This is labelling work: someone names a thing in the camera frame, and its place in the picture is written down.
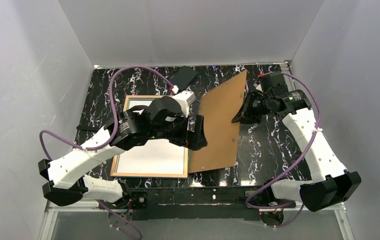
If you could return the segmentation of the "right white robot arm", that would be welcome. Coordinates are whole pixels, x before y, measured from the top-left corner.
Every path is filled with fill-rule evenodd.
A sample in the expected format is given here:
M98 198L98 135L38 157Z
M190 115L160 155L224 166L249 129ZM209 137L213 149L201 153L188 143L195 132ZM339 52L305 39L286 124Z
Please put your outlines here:
M303 90L289 90L284 72L258 76L257 87L249 91L232 122L258 124L268 115L277 117L302 150L298 159L245 200L248 208L270 209L269 203L286 200L281 207L302 203L316 212L348 200L361 183L358 172L349 171L331 149L314 115L315 101Z

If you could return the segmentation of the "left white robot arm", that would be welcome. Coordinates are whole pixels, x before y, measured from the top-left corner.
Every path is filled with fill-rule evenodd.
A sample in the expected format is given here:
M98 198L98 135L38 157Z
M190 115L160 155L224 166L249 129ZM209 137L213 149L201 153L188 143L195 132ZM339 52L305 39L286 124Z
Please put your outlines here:
M189 107L195 94L183 91L174 96L158 97L149 105L136 105L114 114L82 145L58 158L39 161L40 175L46 179L44 197L58 206L72 205L81 199L93 199L114 205L131 200L131 191L123 180L104 180L88 172L106 160L157 140L190 149L207 146L204 117L197 115L194 130L188 128Z

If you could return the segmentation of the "brown cardboard backing board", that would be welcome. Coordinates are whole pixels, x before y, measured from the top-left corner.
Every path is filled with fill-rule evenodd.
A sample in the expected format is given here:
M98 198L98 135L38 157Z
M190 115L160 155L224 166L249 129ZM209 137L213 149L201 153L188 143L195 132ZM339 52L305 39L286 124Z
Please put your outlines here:
M246 76L244 70L202 97L199 114L204 116L208 145L191 154L189 173L234 166L240 124L233 123L232 119L243 105Z

